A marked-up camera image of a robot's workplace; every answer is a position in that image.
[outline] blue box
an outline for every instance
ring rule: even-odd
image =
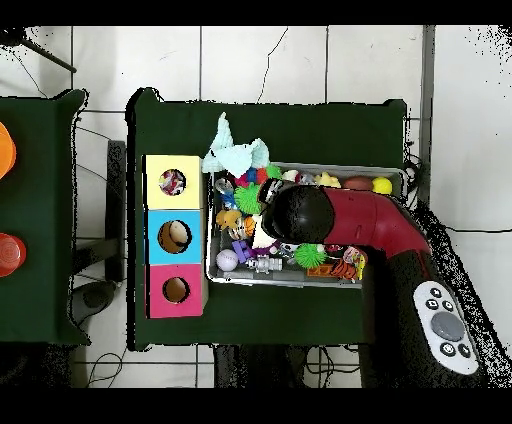
[[[190,230],[192,238],[185,250],[168,253],[158,243],[162,225],[170,221],[181,221]],[[201,226],[200,210],[150,210],[148,211],[149,263],[151,265],[176,265],[202,263],[204,231]]]

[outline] yellow box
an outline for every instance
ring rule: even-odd
[[[146,201],[148,209],[202,209],[202,173],[199,156],[145,155]],[[160,188],[165,171],[178,170],[185,177],[185,188],[177,195]]]

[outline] circular hole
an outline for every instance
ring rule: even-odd
[[[163,285],[164,297],[171,303],[181,303],[190,294],[188,283],[180,277],[169,278]]]
[[[168,221],[158,231],[158,244],[167,253],[181,253],[192,241],[190,228],[183,221]]]
[[[187,180],[183,172],[177,169],[168,169],[158,179],[158,185],[168,196],[177,196],[183,193],[187,185]]]

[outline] light blue plush toy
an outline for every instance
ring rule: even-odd
[[[240,178],[249,168],[265,168],[269,165],[268,147],[259,138],[251,144],[233,144],[226,113],[222,112],[217,126],[217,135],[203,159],[204,173],[227,170]]]

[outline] red cup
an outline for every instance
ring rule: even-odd
[[[18,237],[0,233],[0,277],[16,271],[25,262],[26,256],[25,245]]]

